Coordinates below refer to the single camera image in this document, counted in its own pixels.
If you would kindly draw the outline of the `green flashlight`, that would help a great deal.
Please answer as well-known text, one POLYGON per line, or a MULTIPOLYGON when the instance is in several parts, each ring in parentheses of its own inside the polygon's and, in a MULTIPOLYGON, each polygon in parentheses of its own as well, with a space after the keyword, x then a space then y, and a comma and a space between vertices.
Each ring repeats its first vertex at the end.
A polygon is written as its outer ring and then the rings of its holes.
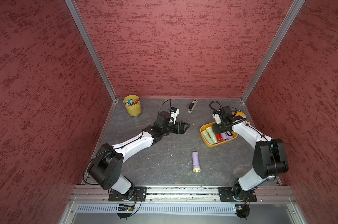
POLYGON ((206 131, 207 131, 207 133, 209 134, 209 136, 210 136, 210 138, 212 140, 212 144, 217 144, 218 141, 217 141, 216 135, 215 135, 215 133, 213 131, 213 128, 212 127, 207 127, 206 131))
POLYGON ((202 131, 204 139, 208 142, 208 144, 213 145, 214 142, 212 141, 211 137, 209 136, 206 130, 202 131))

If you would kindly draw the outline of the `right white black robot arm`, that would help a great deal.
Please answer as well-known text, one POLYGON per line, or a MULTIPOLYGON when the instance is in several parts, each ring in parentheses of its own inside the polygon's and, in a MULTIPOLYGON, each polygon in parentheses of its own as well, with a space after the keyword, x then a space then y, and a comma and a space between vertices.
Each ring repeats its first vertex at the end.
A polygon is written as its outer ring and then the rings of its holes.
POLYGON ((235 132, 253 148, 252 168, 242 177, 235 180, 230 196, 235 201, 249 198, 256 187, 268 179, 288 172, 288 161, 285 144, 280 139, 273 139, 254 128, 239 110, 222 106, 212 101, 209 108, 213 110, 213 131, 216 134, 235 132))

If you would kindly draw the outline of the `purple flashlight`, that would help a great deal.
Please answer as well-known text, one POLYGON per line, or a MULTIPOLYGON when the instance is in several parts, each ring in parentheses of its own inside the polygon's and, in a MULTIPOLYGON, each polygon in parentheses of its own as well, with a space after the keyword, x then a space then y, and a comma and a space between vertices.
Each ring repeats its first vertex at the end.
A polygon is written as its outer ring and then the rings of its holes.
POLYGON ((227 133, 226 133, 226 132, 224 132, 224 133, 221 133, 221 137, 222 137, 223 141, 226 141, 226 140, 228 140, 228 139, 229 139, 229 136, 227 135, 227 133))
POLYGON ((226 132, 226 135, 229 140, 233 138, 232 132, 226 132))
POLYGON ((201 172, 201 167, 199 165, 198 152, 192 152, 192 163, 193 163, 193 172, 201 172))

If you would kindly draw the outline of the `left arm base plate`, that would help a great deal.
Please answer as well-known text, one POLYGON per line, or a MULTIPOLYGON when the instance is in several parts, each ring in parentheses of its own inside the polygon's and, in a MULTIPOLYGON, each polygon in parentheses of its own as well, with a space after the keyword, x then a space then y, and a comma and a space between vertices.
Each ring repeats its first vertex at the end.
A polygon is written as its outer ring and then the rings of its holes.
POLYGON ((131 187, 125 194, 121 194, 113 189, 110 189, 108 192, 109 202, 144 202, 146 200, 147 187, 131 187))

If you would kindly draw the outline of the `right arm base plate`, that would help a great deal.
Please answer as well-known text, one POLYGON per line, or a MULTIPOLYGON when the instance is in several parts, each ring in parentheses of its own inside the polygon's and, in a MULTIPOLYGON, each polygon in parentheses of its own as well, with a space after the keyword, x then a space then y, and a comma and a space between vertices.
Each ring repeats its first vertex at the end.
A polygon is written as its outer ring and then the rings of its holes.
POLYGON ((240 186, 218 187, 218 195, 221 202, 256 202, 257 197, 254 190, 245 191, 240 186))

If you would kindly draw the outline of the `red flashlight all red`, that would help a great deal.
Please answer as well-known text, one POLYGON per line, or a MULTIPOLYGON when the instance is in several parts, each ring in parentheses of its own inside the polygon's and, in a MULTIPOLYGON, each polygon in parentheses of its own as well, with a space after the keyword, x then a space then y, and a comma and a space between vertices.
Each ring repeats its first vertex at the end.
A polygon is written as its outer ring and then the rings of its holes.
POLYGON ((218 142, 223 140, 221 134, 216 134, 216 138, 218 142))

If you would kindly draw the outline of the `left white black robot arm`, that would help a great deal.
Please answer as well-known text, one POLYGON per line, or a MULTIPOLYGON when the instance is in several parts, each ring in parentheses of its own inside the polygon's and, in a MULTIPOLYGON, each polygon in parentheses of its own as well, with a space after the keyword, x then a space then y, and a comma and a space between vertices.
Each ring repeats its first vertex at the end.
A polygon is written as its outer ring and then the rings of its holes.
POLYGON ((175 107, 169 112, 159 112, 154 124, 142 129, 137 136, 113 146, 103 144, 87 166, 88 175, 102 189, 117 192, 123 201, 131 200, 135 197, 135 186, 121 174, 124 162, 141 150, 158 143, 164 136, 186 133, 190 124, 177 122, 178 114, 179 110, 175 107))

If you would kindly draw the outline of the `yellow storage box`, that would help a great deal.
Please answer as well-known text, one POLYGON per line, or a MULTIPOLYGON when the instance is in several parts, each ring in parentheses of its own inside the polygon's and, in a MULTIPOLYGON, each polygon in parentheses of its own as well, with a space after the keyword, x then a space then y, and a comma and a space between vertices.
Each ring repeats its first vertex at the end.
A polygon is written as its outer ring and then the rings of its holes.
POLYGON ((204 141, 204 143, 205 143, 205 145, 207 147, 213 148, 213 147, 225 144, 227 142, 230 142, 230 141, 232 141, 232 140, 234 140, 234 139, 236 139, 238 137, 237 133, 232 132, 232 137, 231 138, 229 138, 227 140, 222 139, 222 141, 219 141, 216 144, 213 144, 213 141, 212 141, 210 135, 206 131, 206 129, 209 128, 209 127, 212 127, 213 124, 215 124, 215 122, 203 125, 200 128, 201 137, 202 137, 202 139, 203 139, 203 141, 204 141))

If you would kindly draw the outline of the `purple flashlight front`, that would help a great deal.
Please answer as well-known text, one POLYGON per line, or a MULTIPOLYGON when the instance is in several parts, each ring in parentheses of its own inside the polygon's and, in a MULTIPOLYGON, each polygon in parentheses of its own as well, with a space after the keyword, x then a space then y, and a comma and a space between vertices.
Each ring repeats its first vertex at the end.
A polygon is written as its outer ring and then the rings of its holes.
POLYGON ((192 152, 192 163, 193 163, 193 172, 201 172, 201 167, 199 165, 198 152, 192 152))

